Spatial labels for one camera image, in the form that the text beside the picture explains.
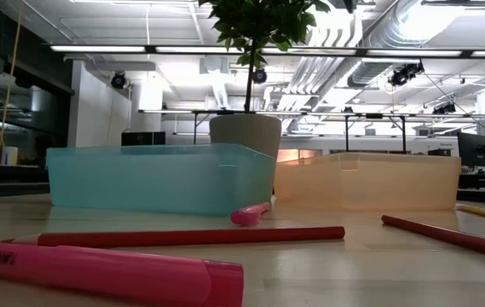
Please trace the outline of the black box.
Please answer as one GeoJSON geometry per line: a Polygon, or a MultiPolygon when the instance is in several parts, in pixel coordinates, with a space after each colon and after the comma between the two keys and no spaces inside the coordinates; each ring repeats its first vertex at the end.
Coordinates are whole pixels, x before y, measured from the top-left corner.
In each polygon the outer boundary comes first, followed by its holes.
{"type": "Polygon", "coordinates": [[[163,131],[124,132],[121,136],[121,145],[165,145],[165,133],[163,131]]]}

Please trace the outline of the green translucent plastic bin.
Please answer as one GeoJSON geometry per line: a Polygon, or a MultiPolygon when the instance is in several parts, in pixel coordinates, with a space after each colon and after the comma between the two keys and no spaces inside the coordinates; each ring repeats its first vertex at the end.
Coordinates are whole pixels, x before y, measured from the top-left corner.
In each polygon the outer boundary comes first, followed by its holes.
{"type": "Polygon", "coordinates": [[[239,144],[51,148],[54,206],[228,216],[270,199],[276,161],[239,144]]]}

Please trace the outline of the red pencil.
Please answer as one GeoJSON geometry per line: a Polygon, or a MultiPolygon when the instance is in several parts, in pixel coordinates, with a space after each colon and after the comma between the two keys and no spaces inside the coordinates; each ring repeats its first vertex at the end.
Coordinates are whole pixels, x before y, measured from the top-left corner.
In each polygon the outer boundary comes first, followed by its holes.
{"type": "Polygon", "coordinates": [[[383,224],[485,254],[485,237],[383,215],[383,224]]]}
{"type": "Polygon", "coordinates": [[[242,244],[298,240],[340,240],[342,226],[273,229],[205,229],[146,232],[42,233],[7,239],[11,244],[91,248],[242,244]]]}

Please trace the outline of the black computer monitor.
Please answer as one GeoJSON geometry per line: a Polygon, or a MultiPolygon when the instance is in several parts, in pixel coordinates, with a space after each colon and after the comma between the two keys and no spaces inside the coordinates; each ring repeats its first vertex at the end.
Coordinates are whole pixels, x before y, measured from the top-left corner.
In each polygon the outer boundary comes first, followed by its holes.
{"type": "Polygon", "coordinates": [[[459,132],[457,139],[461,164],[485,167],[485,136],[459,132]]]}

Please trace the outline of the pink highlighter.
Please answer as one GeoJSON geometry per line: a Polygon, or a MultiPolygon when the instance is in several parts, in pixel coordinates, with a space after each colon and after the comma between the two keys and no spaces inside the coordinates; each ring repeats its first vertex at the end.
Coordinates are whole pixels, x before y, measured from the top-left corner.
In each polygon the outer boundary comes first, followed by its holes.
{"type": "Polygon", "coordinates": [[[247,206],[239,210],[233,211],[230,215],[230,220],[233,224],[239,226],[253,226],[260,223],[262,214],[271,210],[272,204],[270,201],[261,204],[247,206]]]}
{"type": "Polygon", "coordinates": [[[241,307],[244,269],[198,258],[0,243],[0,278],[165,307],[241,307]]]}

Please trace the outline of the potted green plant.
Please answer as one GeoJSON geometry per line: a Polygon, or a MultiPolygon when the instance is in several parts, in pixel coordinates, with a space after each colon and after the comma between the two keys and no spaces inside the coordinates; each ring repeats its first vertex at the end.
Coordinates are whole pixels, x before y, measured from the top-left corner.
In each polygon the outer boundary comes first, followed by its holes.
{"type": "Polygon", "coordinates": [[[309,12],[329,12],[321,0],[198,0],[211,6],[210,17],[217,18],[217,41],[227,50],[237,49],[237,63],[248,67],[244,111],[217,115],[210,120],[213,143],[234,143],[276,158],[281,138],[281,121],[251,110],[253,77],[267,63],[264,47],[272,43],[287,51],[295,43],[305,43],[315,17],[309,12]]]}

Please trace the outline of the black background rig frame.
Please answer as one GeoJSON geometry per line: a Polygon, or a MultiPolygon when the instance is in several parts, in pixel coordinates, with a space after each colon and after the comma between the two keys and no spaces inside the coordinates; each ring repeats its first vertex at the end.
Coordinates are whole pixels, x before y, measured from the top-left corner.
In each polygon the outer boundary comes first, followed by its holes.
{"type": "Polygon", "coordinates": [[[215,114],[215,115],[230,115],[239,113],[248,114],[260,114],[270,116],[285,116],[285,117],[301,117],[301,116],[314,116],[314,117],[342,117],[347,121],[351,117],[364,118],[364,119],[387,119],[387,118],[399,118],[403,123],[407,121],[407,118],[416,119],[485,119],[485,114],[439,114],[439,113],[346,113],[346,112],[304,112],[304,111],[249,111],[244,110],[222,110],[222,109],[167,109],[167,110],[145,110],[140,109],[138,113],[157,113],[157,114],[192,114],[198,116],[199,114],[215,114]]]}

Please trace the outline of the orange translucent plastic bin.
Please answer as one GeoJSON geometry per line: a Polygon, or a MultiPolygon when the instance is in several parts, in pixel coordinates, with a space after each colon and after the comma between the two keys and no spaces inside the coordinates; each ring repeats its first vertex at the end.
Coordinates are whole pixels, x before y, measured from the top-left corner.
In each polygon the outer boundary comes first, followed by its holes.
{"type": "Polygon", "coordinates": [[[290,206],[334,211],[451,210],[459,157],[335,153],[281,162],[276,199],[290,206]]]}

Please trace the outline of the white bucket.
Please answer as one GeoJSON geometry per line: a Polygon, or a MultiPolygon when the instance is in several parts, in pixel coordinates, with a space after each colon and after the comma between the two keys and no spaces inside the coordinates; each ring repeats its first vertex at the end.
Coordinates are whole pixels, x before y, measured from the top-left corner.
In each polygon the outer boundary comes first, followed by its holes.
{"type": "Polygon", "coordinates": [[[18,147],[5,146],[1,150],[0,165],[15,166],[18,165],[18,147]]]}

